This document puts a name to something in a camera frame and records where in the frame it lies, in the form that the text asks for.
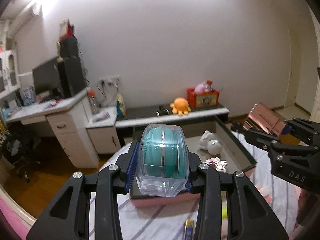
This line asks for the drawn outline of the white desk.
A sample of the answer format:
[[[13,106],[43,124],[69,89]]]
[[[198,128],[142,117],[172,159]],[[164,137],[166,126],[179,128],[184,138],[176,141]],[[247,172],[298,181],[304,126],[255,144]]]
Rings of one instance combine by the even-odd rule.
[[[30,125],[48,122],[75,167],[97,168],[99,157],[86,129],[92,116],[87,89],[61,100],[55,106],[52,106],[53,103],[52,100],[22,107],[6,123],[21,122],[23,125]]]

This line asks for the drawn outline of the silver ball white plush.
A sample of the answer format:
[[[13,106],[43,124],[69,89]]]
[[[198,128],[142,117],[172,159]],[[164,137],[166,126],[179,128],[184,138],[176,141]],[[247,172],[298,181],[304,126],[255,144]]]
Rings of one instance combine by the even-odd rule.
[[[211,155],[218,155],[221,153],[223,146],[214,133],[206,130],[199,140],[199,148]]]

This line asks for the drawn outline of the teal mouse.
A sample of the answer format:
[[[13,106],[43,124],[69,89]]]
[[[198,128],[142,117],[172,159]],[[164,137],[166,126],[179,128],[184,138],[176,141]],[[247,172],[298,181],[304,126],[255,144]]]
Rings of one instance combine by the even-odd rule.
[[[180,126],[150,124],[137,153],[137,186],[142,195],[176,197],[189,177],[188,147]]]

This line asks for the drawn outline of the white wall cabinet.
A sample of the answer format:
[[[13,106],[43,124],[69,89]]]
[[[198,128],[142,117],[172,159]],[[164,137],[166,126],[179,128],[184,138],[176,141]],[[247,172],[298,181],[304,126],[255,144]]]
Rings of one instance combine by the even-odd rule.
[[[1,99],[21,87],[18,76],[17,52],[15,50],[6,50],[1,52]]]

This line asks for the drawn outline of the black speaker box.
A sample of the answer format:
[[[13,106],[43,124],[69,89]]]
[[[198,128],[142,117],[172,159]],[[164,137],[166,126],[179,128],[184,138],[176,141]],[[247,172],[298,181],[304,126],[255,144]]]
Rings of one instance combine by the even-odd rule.
[[[62,58],[78,57],[78,41],[75,37],[67,37],[60,41],[60,56]]]

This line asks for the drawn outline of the orange octopus plush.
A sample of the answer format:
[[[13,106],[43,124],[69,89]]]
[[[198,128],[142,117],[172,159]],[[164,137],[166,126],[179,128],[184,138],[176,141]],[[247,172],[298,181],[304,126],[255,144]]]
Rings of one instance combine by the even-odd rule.
[[[185,98],[176,98],[173,103],[170,104],[172,114],[178,116],[188,115],[191,112],[189,103]]]

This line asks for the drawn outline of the small dark blue box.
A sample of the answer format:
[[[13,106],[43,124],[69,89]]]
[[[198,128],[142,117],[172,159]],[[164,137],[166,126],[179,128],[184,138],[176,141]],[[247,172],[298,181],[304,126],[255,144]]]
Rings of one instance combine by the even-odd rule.
[[[183,240],[193,240],[195,222],[192,219],[185,220]]]

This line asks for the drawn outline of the white side cabinet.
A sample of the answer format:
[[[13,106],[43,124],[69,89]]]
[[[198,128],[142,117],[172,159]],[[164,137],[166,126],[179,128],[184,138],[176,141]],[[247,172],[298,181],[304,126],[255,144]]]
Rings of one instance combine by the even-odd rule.
[[[115,127],[116,120],[116,107],[102,108],[89,119],[86,129],[98,154],[116,153],[121,148]]]

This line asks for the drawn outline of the black computer monitor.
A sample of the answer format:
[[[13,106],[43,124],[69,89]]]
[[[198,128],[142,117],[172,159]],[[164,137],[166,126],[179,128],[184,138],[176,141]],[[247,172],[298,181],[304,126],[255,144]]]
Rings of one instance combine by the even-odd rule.
[[[57,70],[57,57],[35,67],[32,70],[32,74],[36,95],[49,92],[49,95],[62,97],[60,77]]]

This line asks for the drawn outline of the low black white bench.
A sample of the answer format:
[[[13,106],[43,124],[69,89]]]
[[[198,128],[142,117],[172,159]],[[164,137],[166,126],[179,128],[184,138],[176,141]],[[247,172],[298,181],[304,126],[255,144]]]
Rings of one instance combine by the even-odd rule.
[[[116,119],[115,128],[120,144],[124,145],[124,139],[134,135],[138,129],[144,129],[149,124],[172,124],[187,125],[199,122],[212,121],[214,117],[219,118],[223,123],[228,121],[229,109],[218,104],[215,107],[204,107],[192,109],[187,116],[172,114],[168,104],[162,106],[169,111],[168,115],[157,116],[158,106],[129,108],[124,118]]]

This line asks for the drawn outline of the pink quilt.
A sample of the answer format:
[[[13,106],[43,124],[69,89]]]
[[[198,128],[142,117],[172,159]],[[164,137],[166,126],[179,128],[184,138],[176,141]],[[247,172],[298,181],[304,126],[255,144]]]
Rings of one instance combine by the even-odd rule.
[[[29,228],[26,227],[23,220],[18,216],[1,198],[1,211],[12,227],[12,229],[21,237],[22,240],[26,240],[27,234],[29,232]]]

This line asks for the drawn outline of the yellow tube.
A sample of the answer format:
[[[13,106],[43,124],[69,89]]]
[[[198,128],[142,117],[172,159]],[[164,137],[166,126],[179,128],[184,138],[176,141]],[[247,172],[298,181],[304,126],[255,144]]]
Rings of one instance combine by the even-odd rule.
[[[227,217],[228,217],[228,210],[227,210],[227,206],[226,206],[226,205],[223,205],[223,206],[222,206],[221,212],[222,212],[222,217],[221,217],[222,220],[227,219]]]

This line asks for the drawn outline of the pink white block figure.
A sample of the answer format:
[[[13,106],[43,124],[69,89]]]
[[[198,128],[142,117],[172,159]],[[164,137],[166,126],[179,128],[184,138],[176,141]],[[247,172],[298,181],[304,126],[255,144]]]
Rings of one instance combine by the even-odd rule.
[[[219,157],[210,158],[205,161],[205,163],[213,168],[215,168],[218,172],[226,173],[226,166],[228,165],[227,161],[221,160]]]

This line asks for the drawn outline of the red toy crate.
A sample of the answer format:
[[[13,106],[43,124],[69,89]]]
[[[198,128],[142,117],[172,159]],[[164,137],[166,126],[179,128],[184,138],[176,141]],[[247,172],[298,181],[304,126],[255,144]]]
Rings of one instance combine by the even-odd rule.
[[[214,107],[219,104],[220,92],[213,90],[212,92],[196,94],[195,88],[187,88],[187,101],[191,108]]]

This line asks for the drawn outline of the wall power strip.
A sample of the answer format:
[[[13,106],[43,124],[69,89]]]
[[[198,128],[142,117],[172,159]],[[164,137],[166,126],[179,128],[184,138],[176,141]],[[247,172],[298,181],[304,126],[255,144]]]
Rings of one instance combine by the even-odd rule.
[[[109,76],[105,76],[105,77],[102,77],[99,79],[98,81],[98,84],[107,84],[108,86],[109,85],[112,85],[112,84],[115,84],[115,85],[119,85],[121,82],[121,77],[120,75],[109,75]]]

